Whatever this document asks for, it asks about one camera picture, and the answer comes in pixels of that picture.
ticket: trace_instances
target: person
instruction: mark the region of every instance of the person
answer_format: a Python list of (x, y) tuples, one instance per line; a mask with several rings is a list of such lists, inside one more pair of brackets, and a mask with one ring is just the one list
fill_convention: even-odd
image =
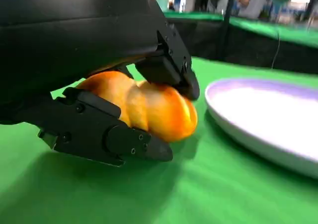
[(241, 5), (238, 16), (257, 19), (263, 10), (266, 0), (238, 0)]
[(175, 11), (173, 2), (169, 1), (169, 10)]

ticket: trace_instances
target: blurry background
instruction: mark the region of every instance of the blurry background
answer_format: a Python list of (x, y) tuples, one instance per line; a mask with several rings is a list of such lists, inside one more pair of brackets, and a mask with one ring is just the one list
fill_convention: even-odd
[[(225, 14), (228, 0), (157, 0), (163, 11)], [(240, 13), (244, 8), (234, 1), (232, 16), (259, 19), (304, 29), (318, 29), (318, 0), (266, 0), (258, 16)]]

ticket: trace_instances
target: cable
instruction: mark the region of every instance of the cable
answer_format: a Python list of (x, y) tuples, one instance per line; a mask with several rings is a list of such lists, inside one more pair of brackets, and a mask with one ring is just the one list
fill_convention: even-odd
[(278, 35), (278, 46), (277, 46), (276, 54), (275, 54), (273, 62), (272, 62), (271, 69), (274, 69), (274, 63), (276, 61), (276, 58), (277, 58), (277, 55), (278, 55), (278, 52), (279, 52), (279, 49), (280, 49), (280, 34), (279, 34), (279, 30), (277, 30), (277, 35)]

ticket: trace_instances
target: green surface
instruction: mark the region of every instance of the green surface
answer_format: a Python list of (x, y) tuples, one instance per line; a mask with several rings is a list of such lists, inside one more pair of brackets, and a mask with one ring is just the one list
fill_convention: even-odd
[(310, 87), (318, 87), (318, 78), (202, 59), (193, 59), (193, 67), (201, 86), (198, 127), (171, 144), (169, 163), (110, 167), (50, 152), (31, 125), (1, 126), (0, 224), (317, 224), (318, 183), (228, 139), (206, 112), (203, 94), (226, 77)]
[[(209, 13), (166, 12), (165, 16), (167, 18), (223, 20), (220, 15)], [(271, 38), (280, 38), (282, 41), (294, 42), (297, 44), (318, 48), (318, 31), (316, 30), (288, 27), (280, 24), (251, 21), (235, 17), (230, 18), (230, 24)]]

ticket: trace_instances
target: screw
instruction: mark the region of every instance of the screw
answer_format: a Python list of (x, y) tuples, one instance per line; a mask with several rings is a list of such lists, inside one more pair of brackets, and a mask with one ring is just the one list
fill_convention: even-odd
[(85, 107), (82, 104), (78, 104), (76, 106), (76, 112), (77, 113), (83, 113), (84, 110), (85, 110)]
[(68, 143), (71, 141), (71, 134), (70, 133), (65, 133), (63, 136), (62, 136), (62, 139), (63, 139), (63, 142), (64, 143)]

